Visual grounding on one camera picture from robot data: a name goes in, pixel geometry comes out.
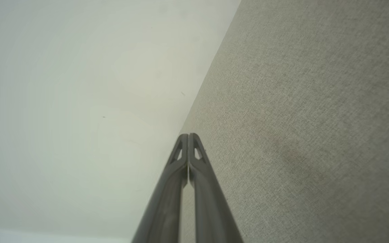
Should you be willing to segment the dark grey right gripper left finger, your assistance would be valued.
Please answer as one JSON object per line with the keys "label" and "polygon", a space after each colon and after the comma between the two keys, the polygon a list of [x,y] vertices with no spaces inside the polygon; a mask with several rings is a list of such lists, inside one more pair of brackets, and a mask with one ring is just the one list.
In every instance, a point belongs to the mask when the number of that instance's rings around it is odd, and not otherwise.
{"label": "dark grey right gripper left finger", "polygon": [[136,230],[132,243],[179,243],[182,191],[188,180],[188,134],[181,134]]}

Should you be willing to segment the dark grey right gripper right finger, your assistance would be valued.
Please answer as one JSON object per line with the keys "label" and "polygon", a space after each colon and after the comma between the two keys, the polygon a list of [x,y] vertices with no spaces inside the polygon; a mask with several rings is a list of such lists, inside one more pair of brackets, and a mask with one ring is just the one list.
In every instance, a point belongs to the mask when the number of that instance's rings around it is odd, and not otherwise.
{"label": "dark grey right gripper right finger", "polygon": [[188,137],[189,179],[194,188],[196,243],[243,243],[238,226],[199,135]]}

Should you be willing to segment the grey fabric sofa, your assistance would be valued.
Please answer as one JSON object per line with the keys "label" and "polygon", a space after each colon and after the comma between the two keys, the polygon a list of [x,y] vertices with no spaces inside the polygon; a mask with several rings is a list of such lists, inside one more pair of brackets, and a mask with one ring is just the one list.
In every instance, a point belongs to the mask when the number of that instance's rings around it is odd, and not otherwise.
{"label": "grey fabric sofa", "polygon": [[242,0],[181,132],[244,243],[389,243],[389,0]]}

